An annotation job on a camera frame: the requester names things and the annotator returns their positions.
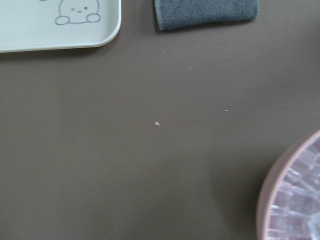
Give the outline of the pink bowl of ice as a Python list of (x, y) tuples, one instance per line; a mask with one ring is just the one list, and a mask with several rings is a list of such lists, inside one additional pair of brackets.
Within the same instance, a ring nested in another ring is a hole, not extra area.
[(268, 172), (258, 198), (259, 240), (320, 238), (320, 133), (286, 150)]

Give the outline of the grey folded cloth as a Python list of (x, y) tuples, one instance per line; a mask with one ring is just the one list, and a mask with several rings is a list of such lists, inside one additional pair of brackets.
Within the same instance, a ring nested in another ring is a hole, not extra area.
[(260, 10), (258, 0), (155, 0), (161, 31), (208, 23), (251, 21)]

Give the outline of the cream rabbit tray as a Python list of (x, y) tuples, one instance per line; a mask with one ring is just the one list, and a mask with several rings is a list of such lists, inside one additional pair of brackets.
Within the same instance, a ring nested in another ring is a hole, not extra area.
[(2, 53), (100, 47), (118, 34), (120, 0), (2, 0)]

